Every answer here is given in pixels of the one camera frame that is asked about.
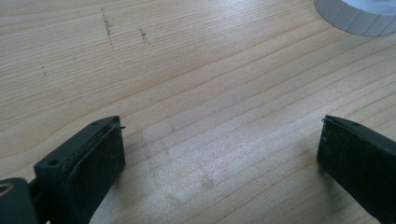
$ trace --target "white tape roll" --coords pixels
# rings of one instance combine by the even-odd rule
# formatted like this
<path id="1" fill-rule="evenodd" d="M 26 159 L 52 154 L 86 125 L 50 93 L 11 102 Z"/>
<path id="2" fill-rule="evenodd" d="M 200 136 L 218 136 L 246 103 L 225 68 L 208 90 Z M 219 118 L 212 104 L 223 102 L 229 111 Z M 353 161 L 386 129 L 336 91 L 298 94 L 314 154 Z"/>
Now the white tape roll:
<path id="1" fill-rule="evenodd" d="M 396 32 L 396 0 L 315 0 L 315 6 L 326 21 L 354 35 Z"/>

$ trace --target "wood grain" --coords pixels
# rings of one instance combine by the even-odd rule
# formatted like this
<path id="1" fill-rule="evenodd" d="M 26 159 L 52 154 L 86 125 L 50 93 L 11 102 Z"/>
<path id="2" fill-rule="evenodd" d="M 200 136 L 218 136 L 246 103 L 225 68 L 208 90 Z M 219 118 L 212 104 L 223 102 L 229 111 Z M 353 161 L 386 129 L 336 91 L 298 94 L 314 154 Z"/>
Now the wood grain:
<path id="1" fill-rule="evenodd" d="M 376 223 L 316 163 L 321 119 L 396 139 L 396 35 L 311 0 L 0 2 L 0 177 L 120 115 L 92 223 Z"/>

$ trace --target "black plastic part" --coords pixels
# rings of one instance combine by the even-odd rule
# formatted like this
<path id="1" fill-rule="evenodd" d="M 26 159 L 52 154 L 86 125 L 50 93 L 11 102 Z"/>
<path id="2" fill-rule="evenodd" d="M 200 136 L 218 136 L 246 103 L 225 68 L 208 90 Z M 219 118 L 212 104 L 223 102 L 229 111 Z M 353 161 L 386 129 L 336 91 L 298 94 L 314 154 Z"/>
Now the black plastic part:
<path id="1" fill-rule="evenodd" d="M 36 183 L 51 224 L 89 223 L 124 165 L 118 116 L 93 122 L 38 162 Z"/>
<path id="2" fill-rule="evenodd" d="M 0 223 L 38 224 L 26 180 L 10 178 L 0 181 Z"/>
<path id="3" fill-rule="evenodd" d="M 323 122 L 320 167 L 381 223 L 395 223 L 396 143 L 347 119 Z"/>

